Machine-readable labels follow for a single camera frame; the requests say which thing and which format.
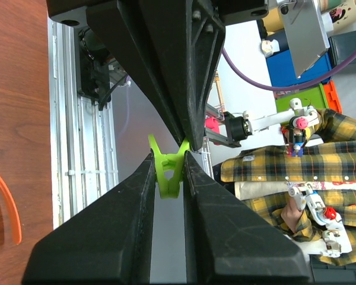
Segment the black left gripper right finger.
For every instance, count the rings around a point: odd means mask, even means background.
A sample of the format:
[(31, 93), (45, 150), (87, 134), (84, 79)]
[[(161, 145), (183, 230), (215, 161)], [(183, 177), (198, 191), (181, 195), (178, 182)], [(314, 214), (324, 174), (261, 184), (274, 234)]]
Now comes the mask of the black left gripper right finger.
[(306, 284), (300, 248), (208, 176), (183, 161), (186, 279), (189, 284)]

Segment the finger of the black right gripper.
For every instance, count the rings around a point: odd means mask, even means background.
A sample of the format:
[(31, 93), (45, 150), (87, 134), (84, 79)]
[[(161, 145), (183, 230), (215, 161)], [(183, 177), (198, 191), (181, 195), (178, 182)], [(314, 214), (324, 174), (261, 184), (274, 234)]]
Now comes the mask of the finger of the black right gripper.
[(225, 26), (212, 1), (140, 1), (176, 122), (192, 150), (202, 147), (205, 106)]
[(86, 9), (87, 24), (155, 107), (178, 144), (184, 131), (160, 69), (138, 1), (105, 1)]

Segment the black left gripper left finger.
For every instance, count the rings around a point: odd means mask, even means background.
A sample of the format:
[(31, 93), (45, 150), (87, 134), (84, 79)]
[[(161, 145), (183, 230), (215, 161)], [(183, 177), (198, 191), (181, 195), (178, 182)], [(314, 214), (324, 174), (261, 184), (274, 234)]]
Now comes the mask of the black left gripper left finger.
[(128, 178), (34, 246), (24, 284), (148, 284), (155, 201), (149, 153)]

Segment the green clothespin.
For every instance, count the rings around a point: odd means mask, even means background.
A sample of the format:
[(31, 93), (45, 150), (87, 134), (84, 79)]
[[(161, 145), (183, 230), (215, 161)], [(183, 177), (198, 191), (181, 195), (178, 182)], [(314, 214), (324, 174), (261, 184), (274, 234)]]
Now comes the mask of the green clothespin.
[(183, 180), (183, 161), (185, 152), (190, 150), (190, 143), (185, 138), (177, 153), (163, 154), (153, 134), (148, 136), (149, 145), (154, 153), (155, 175), (160, 198), (178, 198), (180, 183)]

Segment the orange plastic hanger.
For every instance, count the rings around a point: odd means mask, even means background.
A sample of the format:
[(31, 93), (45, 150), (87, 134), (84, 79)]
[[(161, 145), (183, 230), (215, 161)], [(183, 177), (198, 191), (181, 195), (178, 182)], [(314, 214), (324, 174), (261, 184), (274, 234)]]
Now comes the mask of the orange plastic hanger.
[(11, 191), (9, 190), (9, 187), (7, 186), (7, 184), (5, 183), (1, 175), (0, 175), (0, 192), (4, 198), (5, 207), (8, 212), (8, 217), (11, 225), (12, 240), (16, 245), (19, 245), (22, 242), (22, 238), (23, 238), (20, 216), (17, 210), (16, 203), (11, 194)]

